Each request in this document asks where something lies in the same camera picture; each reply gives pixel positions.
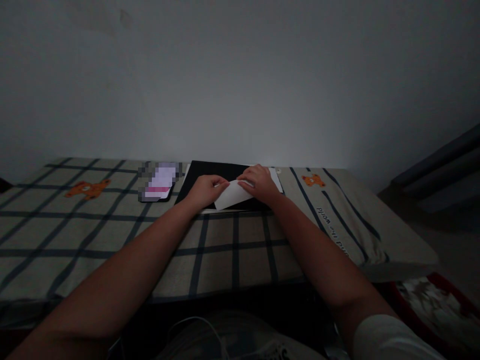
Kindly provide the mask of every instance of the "orange bear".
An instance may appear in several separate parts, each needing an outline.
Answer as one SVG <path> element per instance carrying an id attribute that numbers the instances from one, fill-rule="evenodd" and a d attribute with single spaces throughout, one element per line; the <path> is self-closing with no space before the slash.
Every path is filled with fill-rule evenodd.
<path id="1" fill-rule="evenodd" d="M 102 191 L 110 184 L 112 181 L 110 179 L 105 179 L 101 183 L 91 184 L 89 182 L 80 181 L 74 187 L 70 189 L 69 192 L 65 194 L 66 198 L 71 198 L 73 195 L 85 194 L 83 200 L 92 200 L 100 196 Z"/>
<path id="2" fill-rule="evenodd" d="M 318 185 L 320 185 L 321 188 L 325 187 L 325 183 L 322 181 L 320 176 L 318 176 L 317 174 L 313 174 L 311 177 L 302 176 L 301 178 L 305 181 L 305 183 L 308 186 L 313 186 L 314 184 L 318 184 Z"/>

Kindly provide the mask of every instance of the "checkered fabric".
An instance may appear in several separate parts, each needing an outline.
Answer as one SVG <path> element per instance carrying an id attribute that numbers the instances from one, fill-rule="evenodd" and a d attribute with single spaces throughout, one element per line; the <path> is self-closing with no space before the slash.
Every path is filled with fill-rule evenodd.
<path id="1" fill-rule="evenodd" d="M 2 195 L 0 301 L 67 296 L 171 208 L 183 179 L 168 202 L 141 203 L 138 188 L 148 180 L 142 177 L 145 166 L 142 161 L 60 158 Z M 407 246 L 421 241 L 346 170 L 276 170 L 285 196 L 361 267 L 392 260 L 385 239 Z M 323 187 L 309 184 L 314 175 Z M 65 197 L 80 181 L 97 184 L 105 179 L 111 182 L 98 198 Z M 154 288 L 152 301 L 303 279 L 271 212 L 199 214 Z"/>

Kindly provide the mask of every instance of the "phone screen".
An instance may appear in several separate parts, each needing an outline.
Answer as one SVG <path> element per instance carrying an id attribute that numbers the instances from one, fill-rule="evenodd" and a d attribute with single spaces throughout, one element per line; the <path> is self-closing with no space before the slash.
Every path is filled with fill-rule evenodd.
<path id="1" fill-rule="evenodd" d="M 179 179 L 178 162 L 158 162 L 151 178 L 141 191 L 141 201 L 156 202 L 167 199 L 175 182 Z"/>

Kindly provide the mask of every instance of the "black folder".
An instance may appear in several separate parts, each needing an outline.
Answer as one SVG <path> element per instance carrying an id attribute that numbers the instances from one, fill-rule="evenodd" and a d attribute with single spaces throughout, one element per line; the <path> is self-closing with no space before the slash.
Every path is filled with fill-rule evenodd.
<path id="1" fill-rule="evenodd" d="M 194 185 L 197 178 L 202 175 L 219 175 L 227 181 L 236 180 L 248 166 L 237 165 L 223 162 L 208 162 L 194 160 L 190 164 L 188 174 L 183 181 L 180 193 L 178 194 L 175 204 L 185 199 L 190 189 Z M 215 204 L 211 203 L 206 206 L 205 209 L 215 209 Z M 235 205 L 227 207 L 226 210 L 242 210 L 242 211 L 268 211 L 270 208 L 263 202 L 258 201 L 256 198 L 251 198 Z"/>

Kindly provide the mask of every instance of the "smartphone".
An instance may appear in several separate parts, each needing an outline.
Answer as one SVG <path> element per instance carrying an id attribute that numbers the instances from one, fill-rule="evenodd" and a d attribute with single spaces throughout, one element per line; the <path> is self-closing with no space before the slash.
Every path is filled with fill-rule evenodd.
<path id="1" fill-rule="evenodd" d="M 148 181 L 144 187 L 138 189 L 138 201 L 141 203 L 167 202 L 180 177 L 180 163 L 156 162 L 143 174 L 148 176 Z"/>

